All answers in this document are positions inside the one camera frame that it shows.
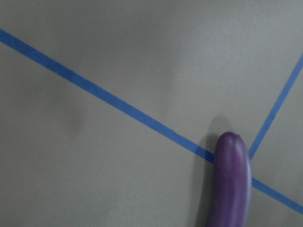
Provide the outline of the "purple eggplant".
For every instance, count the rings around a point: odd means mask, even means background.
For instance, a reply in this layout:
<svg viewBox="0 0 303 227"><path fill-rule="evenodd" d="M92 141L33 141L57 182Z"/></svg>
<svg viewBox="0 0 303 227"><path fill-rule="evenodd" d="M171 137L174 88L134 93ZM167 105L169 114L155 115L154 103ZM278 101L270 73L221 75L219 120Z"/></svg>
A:
<svg viewBox="0 0 303 227"><path fill-rule="evenodd" d="M240 135L223 133L214 152L213 195L207 227L245 227L252 190L250 157Z"/></svg>

